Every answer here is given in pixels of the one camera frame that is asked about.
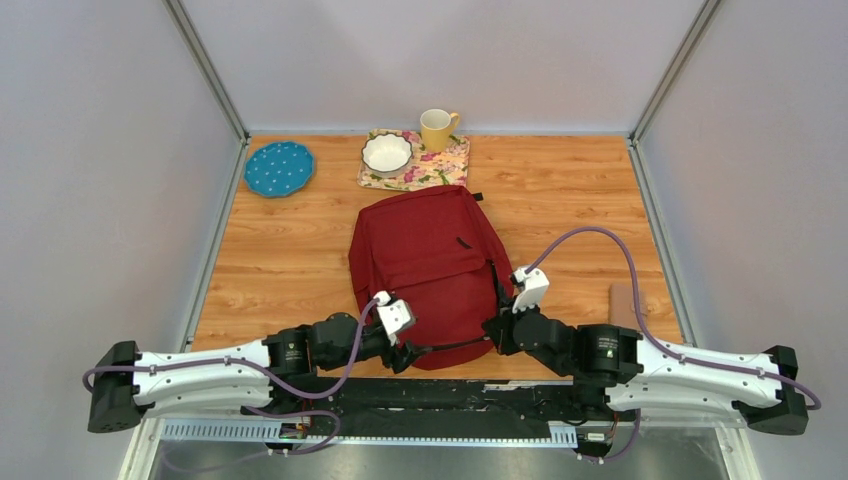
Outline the red backpack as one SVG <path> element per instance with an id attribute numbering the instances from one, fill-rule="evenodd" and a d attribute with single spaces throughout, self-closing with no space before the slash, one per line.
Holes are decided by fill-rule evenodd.
<path id="1" fill-rule="evenodd" d="M 430 187 L 363 208 L 348 260 L 358 306 L 380 291 L 410 306 L 416 322 L 399 340 L 429 350 L 414 367 L 451 368 L 492 350 L 483 324 L 511 300 L 513 267 L 465 187 Z"/>

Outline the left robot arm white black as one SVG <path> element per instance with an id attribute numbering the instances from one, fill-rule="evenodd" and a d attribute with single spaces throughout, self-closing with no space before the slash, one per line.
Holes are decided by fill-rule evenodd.
<path id="1" fill-rule="evenodd" d="M 114 344 L 84 374 L 91 395 L 87 430 L 112 433 L 140 424 L 145 416 L 197 410 L 267 409 L 283 415 L 305 400 L 334 395 L 344 383 L 315 386 L 317 370 L 340 368 L 378 357 L 395 373 L 430 348 L 401 343 L 398 335 L 414 323 L 407 314 L 367 324 L 335 313 L 313 325 L 283 329 L 235 347 L 189 353 L 143 352 L 134 341 Z"/>

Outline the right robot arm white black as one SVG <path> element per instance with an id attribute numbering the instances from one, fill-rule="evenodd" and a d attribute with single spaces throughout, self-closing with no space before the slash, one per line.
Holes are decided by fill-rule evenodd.
<path id="1" fill-rule="evenodd" d="M 572 327 L 538 309 L 506 309 L 482 328 L 498 353 L 523 352 L 571 378 L 570 404 L 585 419 L 606 409 L 700 411 L 782 436 L 803 434 L 809 422 L 791 347 L 723 353 L 650 339 L 610 324 Z"/>

